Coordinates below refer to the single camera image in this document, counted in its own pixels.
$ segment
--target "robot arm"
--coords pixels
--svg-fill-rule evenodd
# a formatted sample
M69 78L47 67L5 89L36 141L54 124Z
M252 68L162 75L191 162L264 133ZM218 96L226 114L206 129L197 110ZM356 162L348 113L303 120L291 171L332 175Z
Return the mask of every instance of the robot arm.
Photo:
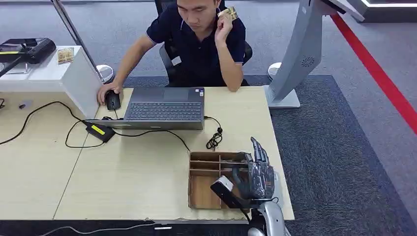
M249 219L251 229L249 236L291 236L284 225L282 209L278 204L280 184L278 174L269 165L267 152L253 137L254 158L250 153L242 152L248 162L248 180L243 180L238 173L238 167L233 168L233 180L242 198L232 193L233 183L222 176L211 186L213 192L229 208L250 209L252 219Z

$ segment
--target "cardboard divider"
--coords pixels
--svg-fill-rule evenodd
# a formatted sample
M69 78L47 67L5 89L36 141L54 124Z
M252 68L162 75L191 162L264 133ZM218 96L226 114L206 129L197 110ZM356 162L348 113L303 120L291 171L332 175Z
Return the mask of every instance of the cardboard divider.
M247 176L247 163L244 156L235 152L192 152L190 153L188 206L200 209L228 208L210 189L222 175L233 183L232 167L238 166L239 173ZM234 186L232 192L240 196Z

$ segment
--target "man's ear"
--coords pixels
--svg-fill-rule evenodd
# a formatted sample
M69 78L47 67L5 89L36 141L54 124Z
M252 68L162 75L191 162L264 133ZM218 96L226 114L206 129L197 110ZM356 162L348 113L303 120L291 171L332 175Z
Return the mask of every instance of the man's ear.
M216 3L216 8L220 7L220 3L222 0L214 0L214 2Z

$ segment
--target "dark floor mat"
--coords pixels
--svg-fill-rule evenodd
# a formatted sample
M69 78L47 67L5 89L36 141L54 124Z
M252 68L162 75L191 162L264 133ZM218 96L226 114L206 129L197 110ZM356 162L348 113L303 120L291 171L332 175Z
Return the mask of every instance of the dark floor mat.
M267 76L246 76L251 85ZM164 86L163 77L129 78L125 86ZM415 236L416 226L332 76L309 76L297 88L302 107L271 110L296 220L293 236ZM71 225L82 231L129 227L136 221L3 221L0 235L31 236ZM154 232L102 232L94 236L244 236L245 225L175 225ZM50 236L77 235L63 230Z

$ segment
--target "man's arm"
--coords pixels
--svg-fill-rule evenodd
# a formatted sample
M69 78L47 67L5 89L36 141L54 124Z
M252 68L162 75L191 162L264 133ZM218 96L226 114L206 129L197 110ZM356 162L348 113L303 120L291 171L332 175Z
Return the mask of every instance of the man's arm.
M121 92L123 83L127 76L139 63L143 55L154 46L155 43L152 42L147 35L143 35L127 50L127 53L121 60L115 79L111 83L103 85L97 93L97 101L101 105L105 104L104 98L107 91L113 90L117 94Z
M152 42L148 36L141 36L136 42L127 50L127 53L121 60L118 73L115 77L115 82L123 84L127 76L136 67L143 55L153 48L156 44Z
M217 20L217 30L215 33L215 43L217 48L217 54L219 56L220 70L224 82L230 91L237 91L243 81L242 63L243 61L235 62L229 48L226 44L227 36L232 30L232 19L229 14L224 14Z
M216 45L217 53L219 55L220 70L224 82L230 91L237 91L243 81L242 63L235 63L227 48L226 42L224 44Z

